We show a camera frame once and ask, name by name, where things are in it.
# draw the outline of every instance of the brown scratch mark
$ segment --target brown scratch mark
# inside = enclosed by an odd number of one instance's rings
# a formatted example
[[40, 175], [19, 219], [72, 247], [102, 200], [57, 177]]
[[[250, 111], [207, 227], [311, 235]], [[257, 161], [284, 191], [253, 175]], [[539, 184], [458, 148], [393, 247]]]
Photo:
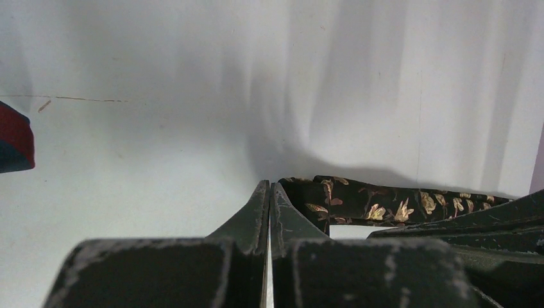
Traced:
[[506, 53], [504, 53], [504, 56], [502, 56], [502, 66], [500, 67], [500, 73], [502, 74], [502, 71], [504, 71], [504, 62], [506, 61]]
[[58, 98], [58, 99], [75, 99], [78, 101], [102, 101], [102, 102], [128, 103], [128, 101], [121, 101], [120, 99], [70, 98], [68, 96], [47, 96], [47, 95], [0, 95], [0, 98]]
[[45, 109], [49, 104], [51, 104], [51, 100], [47, 101], [47, 103], [45, 103], [43, 106], [41, 106], [41, 107], [38, 109], [38, 113], [44, 111], [44, 109]]

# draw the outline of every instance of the black floral fabric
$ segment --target black floral fabric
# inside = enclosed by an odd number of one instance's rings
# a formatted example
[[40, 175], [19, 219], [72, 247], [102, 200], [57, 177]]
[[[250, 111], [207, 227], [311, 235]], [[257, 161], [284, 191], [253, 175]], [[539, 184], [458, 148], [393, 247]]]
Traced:
[[399, 227], [455, 218], [511, 201], [486, 194], [377, 186], [337, 176], [279, 182], [293, 206], [326, 234], [330, 225]]

